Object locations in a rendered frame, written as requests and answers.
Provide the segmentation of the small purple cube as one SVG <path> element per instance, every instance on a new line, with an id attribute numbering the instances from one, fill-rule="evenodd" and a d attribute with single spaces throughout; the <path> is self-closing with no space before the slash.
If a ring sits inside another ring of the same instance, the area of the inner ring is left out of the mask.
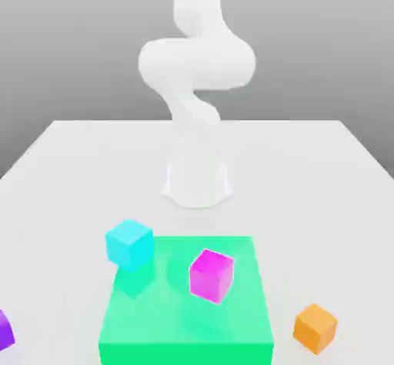
<path id="1" fill-rule="evenodd" d="M 0 310 L 0 351 L 12 346 L 14 343 L 15 337 L 12 326 L 5 313 Z"/>

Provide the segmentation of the large green box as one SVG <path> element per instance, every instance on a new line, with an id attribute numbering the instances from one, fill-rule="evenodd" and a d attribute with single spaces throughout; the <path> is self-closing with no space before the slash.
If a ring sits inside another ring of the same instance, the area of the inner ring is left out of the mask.
<path id="1" fill-rule="evenodd" d="M 204 249 L 235 260 L 220 304 L 189 292 Z M 273 347 L 249 236 L 157 236 L 153 260 L 117 271 L 98 339 L 101 365 L 271 365 Z"/>

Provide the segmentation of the small cyan cube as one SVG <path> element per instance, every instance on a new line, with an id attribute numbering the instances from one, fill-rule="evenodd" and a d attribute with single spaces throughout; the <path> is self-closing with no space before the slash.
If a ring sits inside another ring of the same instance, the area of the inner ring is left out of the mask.
<path id="1" fill-rule="evenodd" d="M 153 257 L 153 230 L 127 219 L 105 234 L 105 246 L 109 261 L 133 273 Z"/>

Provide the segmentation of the small magenta cube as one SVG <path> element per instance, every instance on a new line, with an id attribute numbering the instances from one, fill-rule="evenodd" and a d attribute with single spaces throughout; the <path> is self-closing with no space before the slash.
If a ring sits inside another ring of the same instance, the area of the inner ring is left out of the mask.
<path id="1" fill-rule="evenodd" d="M 234 280 L 233 257 L 204 249 L 189 267 L 189 292 L 221 304 Z"/>

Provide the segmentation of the small orange cube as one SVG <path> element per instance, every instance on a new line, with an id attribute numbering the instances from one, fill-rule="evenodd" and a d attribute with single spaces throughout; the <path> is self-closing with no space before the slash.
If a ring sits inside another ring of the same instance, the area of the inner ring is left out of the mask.
<path id="1" fill-rule="evenodd" d="M 313 303 L 295 318 L 293 337 L 315 355 L 334 339 L 338 320 L 327 310 Z"/>

